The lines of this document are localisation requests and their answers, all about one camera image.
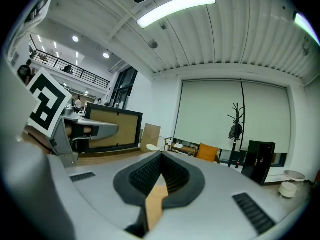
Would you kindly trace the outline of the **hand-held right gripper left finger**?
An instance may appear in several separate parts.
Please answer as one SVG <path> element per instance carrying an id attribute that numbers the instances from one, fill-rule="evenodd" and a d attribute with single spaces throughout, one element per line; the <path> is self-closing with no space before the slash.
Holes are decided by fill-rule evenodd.
<path id="1" fill-rule="evenodd" d="M 151 153 L 112 162 L 65 168 L 47 156 L 55 189 L 75 232 L 144 232 L 145 211 L 126 204 L 114 187 L 114 177 Z"/>

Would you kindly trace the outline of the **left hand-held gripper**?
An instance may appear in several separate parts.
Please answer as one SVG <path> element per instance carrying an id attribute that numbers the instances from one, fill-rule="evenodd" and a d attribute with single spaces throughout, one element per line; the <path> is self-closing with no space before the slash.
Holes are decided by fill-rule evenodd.
<path id="1" fill-rule="evenodd" d="M 72 106 L 72 95 L 44 68 L 36 73 L 27 89 L 37 105 L 24 128 L 24 140 L 59 157 L 65 167 L 76 165 L 82 146 L 78 141 L 100 140 L 114 136 L 114 123 L 80 120 Z"/>

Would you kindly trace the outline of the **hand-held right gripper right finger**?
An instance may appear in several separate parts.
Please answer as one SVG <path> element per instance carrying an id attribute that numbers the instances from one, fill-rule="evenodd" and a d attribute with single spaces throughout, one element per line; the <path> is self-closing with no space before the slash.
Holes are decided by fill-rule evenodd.
<path id="1" fill-rule="evenodd" d="M 149 240 L 252 240 L 258 236 L 233 196 L 248 194 L 275 222 L 284 219 L 280 199 L 240 172 L 187 155 L 172 152 L 174 157 L 199 168 L 205 186 L 188 206 L 166 209 Z"/>

